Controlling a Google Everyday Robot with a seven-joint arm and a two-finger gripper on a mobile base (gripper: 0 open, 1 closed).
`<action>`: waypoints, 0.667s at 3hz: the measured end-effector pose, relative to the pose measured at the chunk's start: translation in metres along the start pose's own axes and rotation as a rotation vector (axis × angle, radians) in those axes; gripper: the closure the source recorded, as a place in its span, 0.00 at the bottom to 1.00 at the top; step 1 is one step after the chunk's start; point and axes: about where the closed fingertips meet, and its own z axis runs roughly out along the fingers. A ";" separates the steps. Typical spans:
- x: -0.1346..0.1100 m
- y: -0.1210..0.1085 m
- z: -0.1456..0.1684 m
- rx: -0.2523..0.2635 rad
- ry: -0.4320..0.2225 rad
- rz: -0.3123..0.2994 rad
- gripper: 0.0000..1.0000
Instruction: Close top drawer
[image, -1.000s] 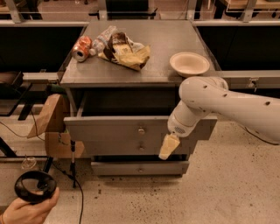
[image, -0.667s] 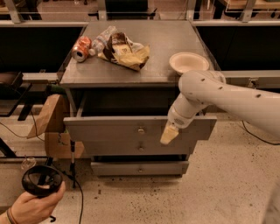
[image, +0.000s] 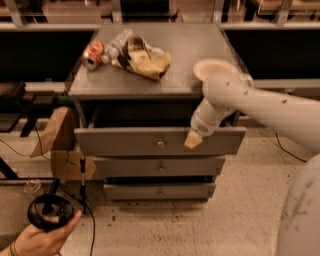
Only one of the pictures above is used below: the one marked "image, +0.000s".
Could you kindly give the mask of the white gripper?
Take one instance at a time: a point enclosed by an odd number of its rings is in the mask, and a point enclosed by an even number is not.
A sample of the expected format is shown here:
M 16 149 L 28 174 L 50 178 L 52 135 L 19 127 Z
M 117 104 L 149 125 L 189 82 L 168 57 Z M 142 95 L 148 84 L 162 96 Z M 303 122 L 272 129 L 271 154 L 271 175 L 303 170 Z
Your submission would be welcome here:
M 216 125 L 203 121 L 200 114 L 194 112 L 191 117 L 191 129 L 187 134 L 184 145 L 193 149 L 202 143 L 202 137 L 208 137 L 214 133 Z

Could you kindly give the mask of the person's hand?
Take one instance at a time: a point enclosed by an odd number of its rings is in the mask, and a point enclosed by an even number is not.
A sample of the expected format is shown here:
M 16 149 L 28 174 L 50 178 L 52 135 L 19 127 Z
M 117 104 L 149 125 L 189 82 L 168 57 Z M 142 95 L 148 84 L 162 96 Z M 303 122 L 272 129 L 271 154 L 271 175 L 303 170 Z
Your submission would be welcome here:
M 34 225 L 27 226 L 9 246 L 8 256 L 56 256 L 60 253 L 69 235 L 81 220 L 82 212 L 63 227 L 45 232 Z

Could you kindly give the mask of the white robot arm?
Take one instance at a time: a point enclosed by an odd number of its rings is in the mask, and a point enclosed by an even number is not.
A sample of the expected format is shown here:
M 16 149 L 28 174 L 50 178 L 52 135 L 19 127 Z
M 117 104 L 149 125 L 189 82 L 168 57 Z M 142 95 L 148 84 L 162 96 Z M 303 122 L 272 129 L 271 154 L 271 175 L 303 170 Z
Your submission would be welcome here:
M 320 256 L 320 102 L 256 89 L 223 72 L 209 75 L 202 91 L 203 100 L 185 140 L 187 147 L 198 146 L 224 117 L 238 110 L 315 154 L 288 190 L 276 256 Z

